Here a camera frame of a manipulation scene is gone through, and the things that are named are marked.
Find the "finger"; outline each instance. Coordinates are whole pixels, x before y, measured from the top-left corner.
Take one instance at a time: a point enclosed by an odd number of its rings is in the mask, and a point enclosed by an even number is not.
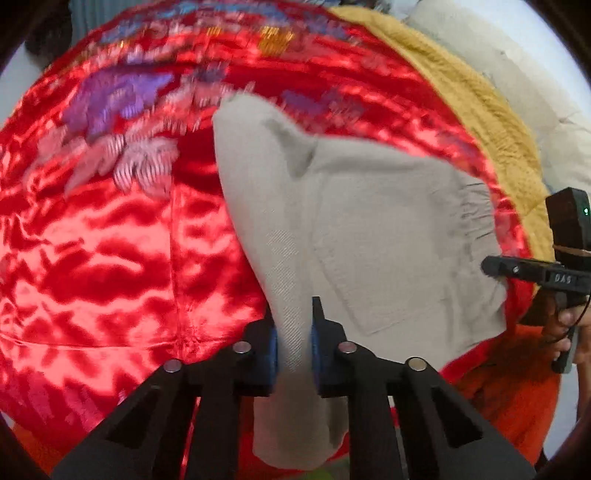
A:
[[[554,344],[556,340],[562,338],[568,331],[568,327],[559,324],[556,318],[550,319],[546,326],[544,326],[544,328],[542,329],[543,341],[545,343]]]
[[[579,330],[579,344],[573,362],[580,364],[589,361],[591,357],[591,329],[581,328]]]
[[[572,307],[566,310],[563,310],[558,314],[558,323],[562,326],[571,326],[581,317],[583,313],[585,305],[579,305],[577,307]],[[581,318],[579,322],[580,326],[590,326],[591,325],[591,309],[585,312],[585,315]]]

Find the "embroidered flower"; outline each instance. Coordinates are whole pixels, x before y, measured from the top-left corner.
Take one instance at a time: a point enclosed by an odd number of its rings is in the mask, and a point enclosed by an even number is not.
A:
[[[71,133],[96,138],[113,127],[118,115],[129,120],[150,108],[158,90],[173,79],[169,73],[121,73],[105,69],[89,76],[62,114]]]
[[[113,179],[123,192],[131,190],[135,178],[147,195],[168,198],[173,163],[177,158],[176,140],[164,137],[140,140],[126,147],[115,167]]]
[[[172,6],[169,9],[161,10],[160,12],[156,12],[154,14],[154,17],[161,18],[161,19],[182,17],[183,15],[188,15],[197,9],[198,9],[198,5],[196,4],[196,2],[183,1],[183,2],[177,3],[176,5]]]
[[[337,90],[325,92],[320,100],[285,90],[281,99],[281,107],[289,111],[300,126],[314,133],[323,133],[330,127],[353,129],[365,111],[360,103],[345,99]]]
[[[88,149],[88,144],[82,137],[75,137],[65,142],[68,135],[68,127],[62,125],[50,128],[45,136],[41,137],[37,144],[37,158],[22,175],[23,186],[26,186],[34,170],[46,165],[50,160],[55,159],[61,165],[65,165],[72,159],[80,157]]]
[[[72,190],[89,182],[95,175],[107,175],[125,147],[123,135],[105,135],[99,138],[79,158],[72,175],[64,186],[68,196]]]
[[[123,38],[128,38],[136,34],[143,23],[138,19],[123,20],[119,25],[111,30],[107,30],[100,38],[101,43],[113,43]]]
[[[330,47],[319,44],[314,35],[296,34],[290,41],[281,58],[291,61],[309,61],[314,57],[330,57],[335,51]]]

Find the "gray fabric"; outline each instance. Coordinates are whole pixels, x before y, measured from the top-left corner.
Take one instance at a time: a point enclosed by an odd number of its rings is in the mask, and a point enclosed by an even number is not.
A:
[[[153,3],[146,0],[70,0],[72,43],[76,44],[95,28],[113,20],[123,10]]]
[[[441,368],[505,327],[488,189],[432,158],[312,137],[252,95],[213,120],[224,196],[280,340],[274,395],[255,402],[255,454],[312,469],[338,448],[346,410],[314,393],[311,297],[349,339]]]

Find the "orange fabric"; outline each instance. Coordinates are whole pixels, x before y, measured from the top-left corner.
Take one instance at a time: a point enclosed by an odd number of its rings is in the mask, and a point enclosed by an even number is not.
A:
[[[49,475],[63,455],[39,442],[30,432],[19,425],[15,425],[13,431],[31,458]]]
[[[540,348],[540,340],[540,327],[518,325],[490,361],[456,384],[532,464],[540,457],[560,388],[560,376],[550,369],[552,354]]]

